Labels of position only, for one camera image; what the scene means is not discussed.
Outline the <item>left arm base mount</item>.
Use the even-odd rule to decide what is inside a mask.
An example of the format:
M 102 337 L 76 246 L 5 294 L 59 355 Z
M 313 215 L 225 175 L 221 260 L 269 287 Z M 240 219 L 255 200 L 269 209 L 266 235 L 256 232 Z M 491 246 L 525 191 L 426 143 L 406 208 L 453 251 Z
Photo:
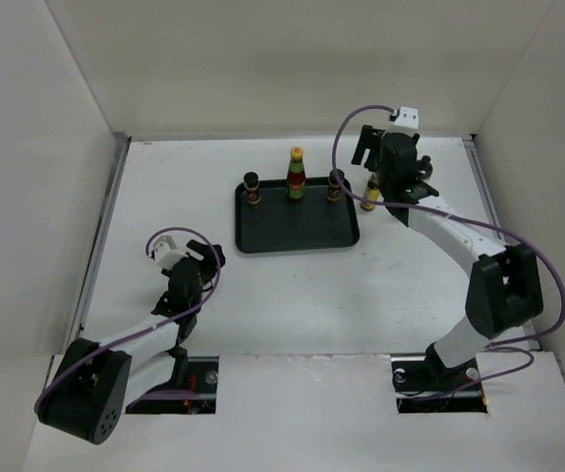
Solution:
M 218 357 L 192 357 L 183 347 L 168 354 L 174 361 L 171 377 L 157 383 L 141 399 L 131 402 L 127 414 L 214 414 L 219 381 Z

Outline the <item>yellow-label brown bottle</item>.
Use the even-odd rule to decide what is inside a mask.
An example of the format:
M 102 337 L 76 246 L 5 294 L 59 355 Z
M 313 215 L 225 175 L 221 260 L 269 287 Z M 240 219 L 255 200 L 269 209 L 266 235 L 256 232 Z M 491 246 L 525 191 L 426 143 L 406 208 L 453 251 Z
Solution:
M 380 192 L 375 173 L 371 173 L 363 193 L 363 201 L 360 203 L 360 208 L 365 211 L 372 211 L 375 209 L 375 202 L 379 200 Z

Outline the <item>red sauce bottle yellow cap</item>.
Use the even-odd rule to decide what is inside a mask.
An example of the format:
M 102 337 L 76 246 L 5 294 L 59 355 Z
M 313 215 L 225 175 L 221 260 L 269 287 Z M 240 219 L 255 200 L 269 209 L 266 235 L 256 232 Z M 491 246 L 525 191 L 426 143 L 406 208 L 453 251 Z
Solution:
M 291 202 L 301 201 L 306 194 L 306 171 L 304 151 L 301 147 L 290 149 L 287 172 L 287 197 Z

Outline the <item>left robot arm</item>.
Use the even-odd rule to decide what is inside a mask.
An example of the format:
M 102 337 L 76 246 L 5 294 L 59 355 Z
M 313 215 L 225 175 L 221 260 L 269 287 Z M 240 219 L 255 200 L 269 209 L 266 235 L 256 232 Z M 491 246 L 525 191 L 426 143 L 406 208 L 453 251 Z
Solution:
M 121 415 L 160 386 L 178 391 L 188 380 L 183 343 L 226 264 L 218 244 L 196 240 L 179 251 L 169 237 L 155 242 L 151 259 L 167 279 L 150 314 L 111 338 L 78 338 L 67 348 L 52 383 L 37 399 L 38 421 L 87 443 L 102 444 Z

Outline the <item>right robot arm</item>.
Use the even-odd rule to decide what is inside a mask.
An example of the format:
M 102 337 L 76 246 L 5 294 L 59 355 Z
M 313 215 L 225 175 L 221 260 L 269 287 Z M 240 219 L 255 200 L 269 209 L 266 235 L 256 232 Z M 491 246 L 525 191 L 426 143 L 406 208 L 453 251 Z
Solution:
M 443 389 L 493 339 L 538 316 L 543 299 L 534 251 L 459 221 L 426 182 L 432 166 L 429 157 L 418 156 L 419 139 L 363 126 L 352 162 L 375 175 L 392 216 L 433 242 L 469 278 L 464 316 L 425 351 L 425 381 Z

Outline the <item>small spice jar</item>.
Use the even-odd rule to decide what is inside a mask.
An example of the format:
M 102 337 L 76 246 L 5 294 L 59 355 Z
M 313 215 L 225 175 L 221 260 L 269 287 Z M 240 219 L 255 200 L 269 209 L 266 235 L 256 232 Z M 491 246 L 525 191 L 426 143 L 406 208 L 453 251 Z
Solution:
M 341 199 L 341 183 L 345 179 L 345 174 L 342 170 L 335 168 L 329 172 L 327 182 L 326 198 L 335 203 Z
M 252 206 L 258 205 L 261 200 L 258 175 L 253 171 L 247 172 L 244 175 L 243 185 L 246 192 L 247 203 Z

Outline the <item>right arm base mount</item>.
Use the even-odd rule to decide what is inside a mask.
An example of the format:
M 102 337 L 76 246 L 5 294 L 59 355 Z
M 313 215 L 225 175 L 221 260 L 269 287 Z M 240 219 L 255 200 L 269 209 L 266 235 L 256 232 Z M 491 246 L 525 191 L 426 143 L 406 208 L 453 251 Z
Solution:
M 400 414 L 487 412 L 476 359 L 434 380 L 426 371 L 423 356 L 391 358 L 392 383 Z

